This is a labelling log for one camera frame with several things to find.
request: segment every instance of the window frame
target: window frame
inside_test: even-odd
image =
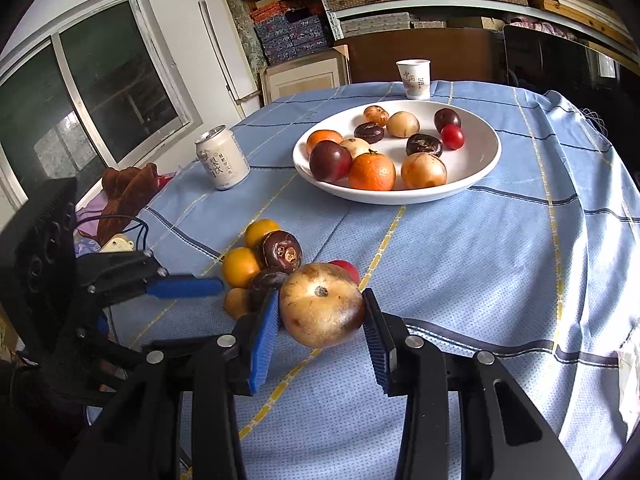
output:
[[[60,42],[60,33],[72,27],[76,23],[85,20],[102,10],[113,7],[117,4],[128,2],[133,17],[138,26],[138,31],[142,37],[146,51],[151,58],[154,69],[158,74],[162,86],[173,105],[177,117],[167,123],[160,130],[143,140],[131,152],[129,152],[120,162],[116,162],[113,155],[107,148],[104,140],[100,136],[89,112],[84,105],[84,101],[78,91],[75,81],[69,70],[66,55]],[[51,20],[36,32],[31,34],[24,41],[12,49],[2,60],[0,60],[0,86],[11,77],[22,65],[27,63],[31,57],[43,48],[52,45],[58,68],[62,76],[73,108],[78,116],[90,142],[94,145],[96,152],[104,163],[119,170],[135,166],[143,162],[158,146],[170,137],[184,136],[202,125],[195,104],[193,103],[187,87],[180,76],[175,61],[171,56],[169,47],[164,40],[162,31],[151,7],[149,0],[87,0],[86,2],[73,7],[57,18]],[[95,193],[100,180],[87,192],[87,195]],[[9,161],[0,142],[0,186],[12,206],[18,209],[27,202],[27,195],[20,186],[18,178],[9,165]]]

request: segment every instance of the beverage can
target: beverage can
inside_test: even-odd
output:
[[[196,141],[196,155],[209,171],[216,189],[229,189],[249,174],[249,164],[234,133],[224,124],[204,132]]]

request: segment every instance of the red cherry tomato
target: red cherry tomato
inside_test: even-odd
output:
[[[464,146],[465,136],[455,124],[447,124],[441,132],[442,143],[450,150],[459,150]]]
[[[345,260],[333,260],[332,262],[329,262],[330,264],[334,264],[338,267],[342,267],[344,270],[346,270],[349,275],[351,276],[351,279],[355,282],[355,283],[359,283],[360,282],[360,275],[358,273],[358,269],[356,269],[356,267],[353,264],[350,264],[349,262],[346,262]]]

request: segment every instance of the table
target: table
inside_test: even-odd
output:
[[[291,151],[313,124],[358,105],[403,97],[368,83],[278,99],[233,128],[249,177],[215,191],[201,165],[184,168],[141,213],[170,272],[216,274],[246,225],[272,218],[296,235],[304,261],[345,259],[383,310],[444,351],[497,354],[595,480],[620,452],[622,344],[640,314],[640,194],[620,158],[555,92],[474,82],[432,83],[438,102],[478,114],[502,158],[471,189],[438,202],[374,206],[328,195],[297,176]],[[230,330],[222,297],[138,298],[113,309],[120,341]],[[451,478],[460,474],[457,403],[450,399]],[[377,386],[362,331],[324,351],[280,333],[267,383],[237,397],[250,479],[393,478],[404,398]],[[190,398],[182,446],[190,452]]]

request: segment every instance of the brown stuffed toy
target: brown stuffed toy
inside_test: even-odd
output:
[[[148,163],[144,168],[114,170],[107,168],[102,174],[102,189],[107,195],[103,215],[137,216],[158,193],[158,168]],[[95,240],[103,246],[121,233],[131,220],[126,218],[103,218],[98,223]]]

